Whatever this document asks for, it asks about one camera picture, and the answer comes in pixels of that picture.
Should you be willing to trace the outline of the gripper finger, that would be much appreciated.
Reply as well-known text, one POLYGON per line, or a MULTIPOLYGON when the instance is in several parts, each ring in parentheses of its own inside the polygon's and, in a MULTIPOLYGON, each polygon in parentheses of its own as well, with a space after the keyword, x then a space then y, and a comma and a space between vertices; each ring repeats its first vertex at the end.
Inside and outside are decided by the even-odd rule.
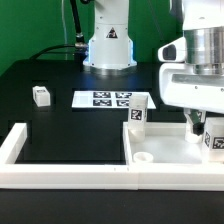
POLYGON ((205 112, 197 109, 184 109, 184 116, 190 124, 190 131, 195 135, 202 135, 204 133, 205 112))

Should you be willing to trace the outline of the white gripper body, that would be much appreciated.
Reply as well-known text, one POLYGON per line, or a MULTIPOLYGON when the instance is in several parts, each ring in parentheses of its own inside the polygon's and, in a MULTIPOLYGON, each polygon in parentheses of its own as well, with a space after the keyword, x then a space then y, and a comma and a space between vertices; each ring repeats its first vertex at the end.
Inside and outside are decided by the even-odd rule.
POLYGON ((158 50, 159 93, 166 105, 224 114, 224 68, 196 66, 185 62, 184 37, 158 50))

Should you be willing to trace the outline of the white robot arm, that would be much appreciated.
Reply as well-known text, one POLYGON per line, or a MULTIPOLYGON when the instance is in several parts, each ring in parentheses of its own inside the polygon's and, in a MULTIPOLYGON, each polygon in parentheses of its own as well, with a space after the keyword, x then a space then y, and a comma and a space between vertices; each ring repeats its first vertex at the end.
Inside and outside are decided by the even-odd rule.
MULTIPOLYGON (((182 36, 158 50, 160 97, 167 105, 224 114, 224 0, 169 0, 182 36)), ((94 35, 83 65, 100 75, 137 65, 128 36, 129 0, 95 0, 94 35)))

